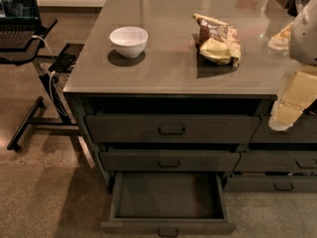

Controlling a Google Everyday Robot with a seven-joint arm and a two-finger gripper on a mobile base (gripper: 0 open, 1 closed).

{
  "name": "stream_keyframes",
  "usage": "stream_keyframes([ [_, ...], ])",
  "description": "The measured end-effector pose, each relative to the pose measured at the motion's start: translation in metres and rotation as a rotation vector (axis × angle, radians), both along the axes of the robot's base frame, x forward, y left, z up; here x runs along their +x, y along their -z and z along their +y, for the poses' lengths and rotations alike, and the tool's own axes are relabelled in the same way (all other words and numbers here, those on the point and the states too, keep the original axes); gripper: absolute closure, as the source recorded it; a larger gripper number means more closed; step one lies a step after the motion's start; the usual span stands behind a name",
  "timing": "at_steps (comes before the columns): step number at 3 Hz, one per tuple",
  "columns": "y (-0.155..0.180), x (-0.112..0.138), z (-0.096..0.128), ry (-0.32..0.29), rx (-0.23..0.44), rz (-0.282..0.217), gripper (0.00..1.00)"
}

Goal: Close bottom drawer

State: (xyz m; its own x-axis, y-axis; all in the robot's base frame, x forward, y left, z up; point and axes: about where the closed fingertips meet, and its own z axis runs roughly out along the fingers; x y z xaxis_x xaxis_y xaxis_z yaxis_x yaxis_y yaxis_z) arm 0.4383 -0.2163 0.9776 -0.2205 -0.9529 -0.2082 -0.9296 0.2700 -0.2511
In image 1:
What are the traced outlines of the white beige gripper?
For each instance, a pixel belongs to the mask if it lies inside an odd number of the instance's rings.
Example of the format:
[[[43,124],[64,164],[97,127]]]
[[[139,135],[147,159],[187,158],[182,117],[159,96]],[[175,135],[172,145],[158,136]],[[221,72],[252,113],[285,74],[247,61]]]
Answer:
[[[287,72],[280,82],[277,99],[270,111],[269,128],[274,131],[291,128],[316,99],[316,66],[301,66],[298,70]]]

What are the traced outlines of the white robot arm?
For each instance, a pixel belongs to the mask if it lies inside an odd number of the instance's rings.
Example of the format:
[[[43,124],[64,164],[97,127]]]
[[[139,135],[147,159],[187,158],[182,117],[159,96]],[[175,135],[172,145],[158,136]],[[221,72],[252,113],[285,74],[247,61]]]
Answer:
[[[288,50],[289,56],[300,63],[298,70],[283,76],[268,120],[270,129],[286,131],[317,99],[317,0],[302,7],[268,46]]]

